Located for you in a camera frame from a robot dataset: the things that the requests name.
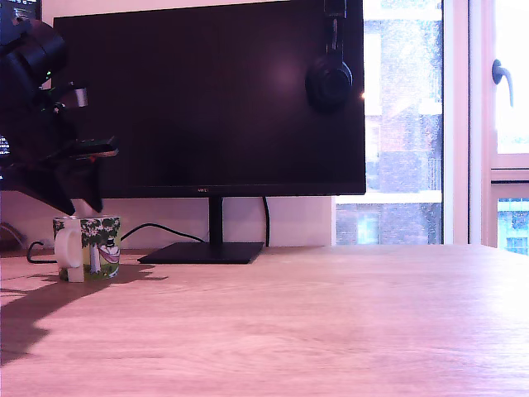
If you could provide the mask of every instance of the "printed mug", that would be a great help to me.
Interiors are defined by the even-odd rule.
[[[53,219],[55,259],[61,280],[110,279],[119,271],[120,218]]]

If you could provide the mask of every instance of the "black robotic arm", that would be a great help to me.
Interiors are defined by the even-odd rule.
[[[87,104],[73,83],[43,89],[65,67],[67,48],[49,25],[37,20],[2,18],[0,30],[0,136],[9,145],[0,155],[2,189],[19,190],[63,213],[73,214],[70,198],[102,211],[98,185],[100,157],[115,155],[114,138],[80,141],[64,117],[66,99]]]

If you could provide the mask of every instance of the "white wall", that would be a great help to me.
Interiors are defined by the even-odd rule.
[[[222,0],[43,0],[43,20],[54,17],[154,8],[191,7],[228,3]],[[124,232],[144,222],[157,222],[181,232],[207,238],[207,200],[203,198],[143,198],[105,200],[105,213],[122,217]],[[17,192],[3,192],[3,222],[28,238],[51,242],[51,219],[58,211]],[[333,206],[329,197],[270,198],[270,243],[273,246],[331,245]],[[265,216],[260,198],[227,198],[224,203],[226,241],[252,242],[265,238]],[[123,247],[157,248],[183,240],[159,229],[146,228],[123,242]]]

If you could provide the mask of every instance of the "black cable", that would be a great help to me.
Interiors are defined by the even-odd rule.
[[[142,225],[140,225],[138,227],[133,228],[129,232],[125,233],[125,235],[122,237],[122,241],[125,240],[127,237],[129,237],[132,233],[142,229],[143,227],[148,227],[148,226],[158,227],[160,229],[164,229],[167,232],[178,234],[179,236],[182,236],[182,237],[192,238],[193,240],[196,240],[198,242],[205,242],[202,238],[191,236],[190,234],[186,234],[186,233],[177,232],[177,231],[175,231],[173,229],[169,229],[168,227],[165,227],[165,226],[162,226],[162,225],[158,225],[156,223],[144,223],[144,224],[142,224]],[[32,259],[31,258],[31,250],[33,249],[33,247],[35,245],[44,246],[44,244],[42,242],[32,242],[32,244],[30,244],[29,248],[27,249],[26,259],[27,259],[28,262],[36,263],[36,264],[57,263],[57,261],[53,261],[53,260],[52,261],[48,261],[48,260],[42,261],[42,260],[38,260],[38,259]]]
[[[264,215],[266,216],[266,246],[270,246],[270,210],[268,200],[263,197]]]
[[[36,264],[57,263],[57,261],[54,261],[54,260],[49,261],[49,260],[31,259],[31,250],[33,249],[33,246],[35,245],[44,246],[42,242],[32,242],[32,244],[30,244],[30,247],[27,249],[26,259],[28,262],[36,263]]]
[[[142,229],[143,227],[148,227],[148,226],[152,226],[152,227],[157,227],[157,228],[160,228],[160,229],[164,229],[165,231],[167,232],[171,232],[171,233],[174,233],[174,234],[178,234],[179,236],[181,237],[187,237],[187,238],[192,238],[193,240],[196,240],[198,242],[205,242],[202,238],[199,238],[199,237],[195,237],[195,236],[191,236],[190,234],[186,234],[186,233],[181,233],[181,232],[177,232],[173,229],[169,229],[168,227],[165,227],[165,226],[162,226],[162,225],[158,225],[156,223],[144,223],[143,225],[140,225],[138,227],[135,227],[133,228],[132,230],[130,230],[129,232],[125,233],[122,237],[122,241],[125,240],[127,237],[129,237],[133,232],[136,232],[140,229]]]

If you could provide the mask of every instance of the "monitor screen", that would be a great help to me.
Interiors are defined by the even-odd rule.
[[[53,85],[88,91],[68,118],[80,138],[119,140],[103,197],[364,193],[361,1],[347,11],[354,83],[331,114],[305,89],[326,53],[323,0],[56,17],[69,63]]]

